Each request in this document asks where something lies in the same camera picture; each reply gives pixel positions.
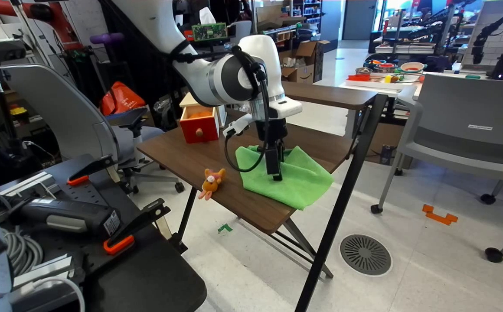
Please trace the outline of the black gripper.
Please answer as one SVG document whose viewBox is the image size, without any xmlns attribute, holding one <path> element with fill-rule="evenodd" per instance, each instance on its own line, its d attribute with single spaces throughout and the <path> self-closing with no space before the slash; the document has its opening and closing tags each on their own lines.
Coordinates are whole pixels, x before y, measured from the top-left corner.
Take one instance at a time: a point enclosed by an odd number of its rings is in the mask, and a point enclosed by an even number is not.
<svg viewBox="0 0 503 312">
<path fill-rule="evenodd" d="M 280 176 L 280 158 L 278 151 L 282 150 L 282 141 L 287 136 L 285 120 L 275 120 L 272 110 L 259 106 L 254 117 L 256 136 L 259 139 L 258 151 L 263 151 L 263 164 L 266 176 L 272 176 L 275 183 L 282 181 Z"/>
</svg>

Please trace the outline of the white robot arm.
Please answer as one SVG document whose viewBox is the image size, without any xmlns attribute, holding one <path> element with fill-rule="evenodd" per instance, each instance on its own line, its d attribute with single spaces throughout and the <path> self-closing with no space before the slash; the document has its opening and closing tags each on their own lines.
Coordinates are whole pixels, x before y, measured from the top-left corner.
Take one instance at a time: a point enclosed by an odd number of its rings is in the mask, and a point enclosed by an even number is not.
<svg viewBox="0 0 503 312">
<path fill-rule="evenodd" d="M 242 37 L 221 56 L 199 54 L 185 41 L 173 18 L 171 0 L 112 0 L 128 21 L 167 58 L 202 106 L 247 105 L 261 141 L 254 171 L 265 164 L 273 181 L 282 179 L 282 141 L 285 119 L 298 115 L 301 105 L 285 96 L 280 80 L 278 53 L 268 35 Z"/>
</svg>

